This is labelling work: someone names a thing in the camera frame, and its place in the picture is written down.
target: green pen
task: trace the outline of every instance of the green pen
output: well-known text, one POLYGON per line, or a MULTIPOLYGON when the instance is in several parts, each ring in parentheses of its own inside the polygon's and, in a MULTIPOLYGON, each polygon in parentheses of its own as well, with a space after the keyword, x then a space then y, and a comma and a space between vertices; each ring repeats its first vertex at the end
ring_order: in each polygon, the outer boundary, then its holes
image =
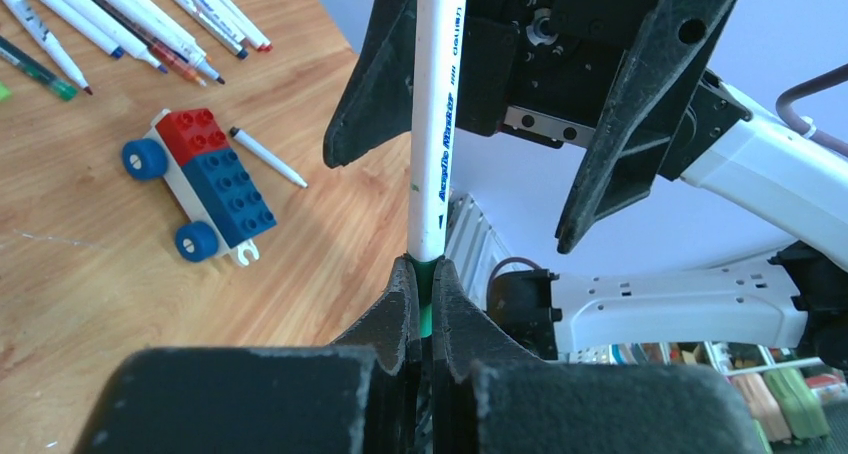
POLYGON ((5 101, 12 95, 12 91, 9 90, 2 82, 0 82, 0 102, 5 101))
POLYGON ((29 57, 3 36, 0 36, 0 57, 9 61, 27 76, 47 86, 63 101, 70 101, 77 95, 77 90, 67 82, 56 77, 35 59, 29 57))

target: cable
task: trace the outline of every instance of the cable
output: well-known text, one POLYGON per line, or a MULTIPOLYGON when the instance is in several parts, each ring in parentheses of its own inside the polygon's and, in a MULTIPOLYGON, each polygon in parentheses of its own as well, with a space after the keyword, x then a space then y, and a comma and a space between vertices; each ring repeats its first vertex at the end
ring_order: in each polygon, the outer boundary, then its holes
POLYGON ((809 131, 813 129, 814 132, 811 136, 809 136, 810 140, 848 157, 848 143, 845 143, 821 129, 815 128, 809 122, 801 118, 801 116, 799 116, 792 108, 792 103, 798 99, 830 89, 831 87, 838 86, 846 81, 848 81, 848 64, 839 66, 832 71, 828 71, 820 76, 802 82, 795 87, 791 87, 777 98, 777 103, 775 105, 777 115, 783 119, 783 122, 785 122, 790 129, 798 134, 807 135, 809 131))
POLYGON ((506 259, 502 260, 501 262, 495 264, 495 268, 492 269, 492 273, 489 274, 489 282, 486 284, 486 303, 489 302, 489 293, 492 290, 492 284, 495 282, 495 276, 498 275, 498 272, 500 272, 500 270, 503 269, 504 266, 507 266, 509 264, 515 264, 515 263, 524 264, 525 266, 532 267, 533 269, 543 269, 542 266, 540 266, 539 264, 536 264, 535 262, 531 261, 530 259, 527 259, 526 257, 517 257, 517 256, 507 257, 506 259))

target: scratch on table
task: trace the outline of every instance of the scratch on table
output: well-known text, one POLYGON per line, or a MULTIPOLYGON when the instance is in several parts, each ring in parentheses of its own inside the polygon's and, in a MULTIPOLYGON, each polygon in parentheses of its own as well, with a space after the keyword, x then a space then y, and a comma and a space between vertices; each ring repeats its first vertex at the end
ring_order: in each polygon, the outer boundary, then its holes
POLYGON ((92 244, 90 242, 79 241, 79 240, 76 240, 76 239, 65 239, 64 237, 57 237, 57 236, 37 236, 37 235, 32 234, 30 232, 21 231, 21 230, 18 230, 18 229, 15 229, 14 231, 15 231, 15 234, 20 234, 22 237, 25 237, 27 239, 32 239, 34 241, 58 242, 60 244, 69 244, 71 246, 76 246, 76 247, 93 247, 95 249, 103 249, 103 246, 100 246, 100 245, 97 245, 97 244, 92 244))

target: blue building block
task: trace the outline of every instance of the blue building block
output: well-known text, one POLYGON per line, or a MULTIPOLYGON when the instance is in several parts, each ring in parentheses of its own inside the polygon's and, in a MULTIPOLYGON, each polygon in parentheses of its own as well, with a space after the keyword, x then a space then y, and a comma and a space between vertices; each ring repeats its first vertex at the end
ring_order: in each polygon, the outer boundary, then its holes
POLYGON ((182 169, 229 247, 277 225, 232 149, 198 155, 182 169))

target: building block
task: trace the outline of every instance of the building block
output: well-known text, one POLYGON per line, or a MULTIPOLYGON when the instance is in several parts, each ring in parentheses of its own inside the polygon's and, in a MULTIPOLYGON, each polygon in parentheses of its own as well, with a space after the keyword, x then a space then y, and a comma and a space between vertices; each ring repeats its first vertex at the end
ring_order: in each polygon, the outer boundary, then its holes
POLYGON ((209 109, 169 112, 155 128, 180 167, 196 156, 230 147, 209 109))
POLYGON ((197 155, 182 171, 231 248, 277 224, 232 149, 197 155))

